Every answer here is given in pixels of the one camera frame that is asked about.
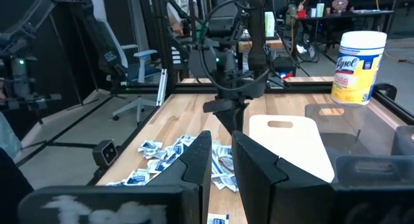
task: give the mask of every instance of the white cutting board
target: white cutting board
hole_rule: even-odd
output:
[[[289,128],[270,127],[271,122]],[[297,116],[254,115],[250,117],[249,132],[251,139],[298,168],[328,183],[334,179],[334,169],[318,127],[312,119]]]

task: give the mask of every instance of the cutting board handle hole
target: cutting board handle hole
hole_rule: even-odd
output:
[[[267,122],[267,126],[271,127],[271,128],[292,128],[293,127],[293,123],[289,122],[289,121],[269,121]]]
[[[343,115],[345,110],[343,108],[321,108],[319,110],[319,115],[325,116],[339,116]]]

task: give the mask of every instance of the yellow label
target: yellow label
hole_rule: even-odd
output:
[[[383,51],[384,48],[340,47],[332,85],[332,99],[341,103],[367,104],[372,95]]]

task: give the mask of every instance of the disinfecting wipes canister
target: disinfecting wipes canister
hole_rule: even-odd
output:
[[[340,104],[366,105],[371,98],[387,34],[354,31],[342,35],[332,99]]]

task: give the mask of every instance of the wooden table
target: wooden table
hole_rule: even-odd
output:
[[[332,78],[293,77],[289,78],[289,80],[292,82],[320,82],[331,81]],[[183,82],[192,83],[196,81],[187,79]],[[209,130],[212,133],[213,140],[218,140],[221,144],[231,144],[230,135],[217,118],[211,113],[203,113],[202,111],[203,103],[213,99],[214,95],[171,95],[101,178],[98,185],[105,185],[111,181],[120,181],[125,179],[134,169],[147,168],[147,160],[136,150],[144,140],[159,141],[163,142],[164,146],[169,146],[182,134],[197,136],[202,130]],[[333,102],[330,95],[326,94],[265,95],[251,101],[246,109],[244,132],[248,135],[249,118],[252,115],[303,116],[307,104],[331,103]],[[394,129],[397,126],[405,125],[376,100],[370,101],[368,107]],[[230,223],[247,223],[239,193],[233,193],[227,188],[218,190],[214,184],[211,185],[209,213],[229,214]]]
[[[280,39],[269,39],[269,40],[266,40],[266,43],[271,49],[282,49],[283,48],[283,43]],[[240,51],[248,50],[251,47],[252,47],[251,41],[240,41],[239,42]]]

